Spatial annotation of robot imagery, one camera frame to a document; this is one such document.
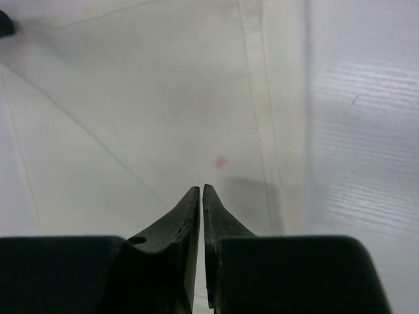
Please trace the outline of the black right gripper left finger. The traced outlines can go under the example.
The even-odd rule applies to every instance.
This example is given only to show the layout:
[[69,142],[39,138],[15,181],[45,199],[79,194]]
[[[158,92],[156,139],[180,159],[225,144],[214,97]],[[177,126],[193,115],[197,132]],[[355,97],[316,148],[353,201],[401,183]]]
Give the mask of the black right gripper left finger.
[[200,233],[200,188],[128,242],[141,255],[139,293],[153,313],[192,313]]

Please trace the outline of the white cloth napkin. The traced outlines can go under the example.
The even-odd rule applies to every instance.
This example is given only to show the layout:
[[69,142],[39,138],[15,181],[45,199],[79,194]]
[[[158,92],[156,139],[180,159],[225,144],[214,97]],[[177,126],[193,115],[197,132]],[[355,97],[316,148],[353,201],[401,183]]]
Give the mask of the white cloth napkin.
[[130,237],[214,185],[301,230],[306,1],[2,1],[1,235]]

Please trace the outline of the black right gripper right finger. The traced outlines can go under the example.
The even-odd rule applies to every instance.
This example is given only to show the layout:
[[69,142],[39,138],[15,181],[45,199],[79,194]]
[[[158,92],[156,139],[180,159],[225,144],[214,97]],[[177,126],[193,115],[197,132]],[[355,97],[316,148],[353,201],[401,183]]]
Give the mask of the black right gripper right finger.
[[206,184],[202,198],[206,288],[211,309],[260,309],[259,238],[223,205]]

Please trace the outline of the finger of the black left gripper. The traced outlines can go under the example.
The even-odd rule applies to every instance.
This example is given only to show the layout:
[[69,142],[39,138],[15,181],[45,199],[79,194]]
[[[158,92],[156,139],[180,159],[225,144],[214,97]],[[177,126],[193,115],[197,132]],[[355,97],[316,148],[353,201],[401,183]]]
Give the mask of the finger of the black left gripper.
[[0,38],[15,34],[15,27],[10,17],[0,10]]

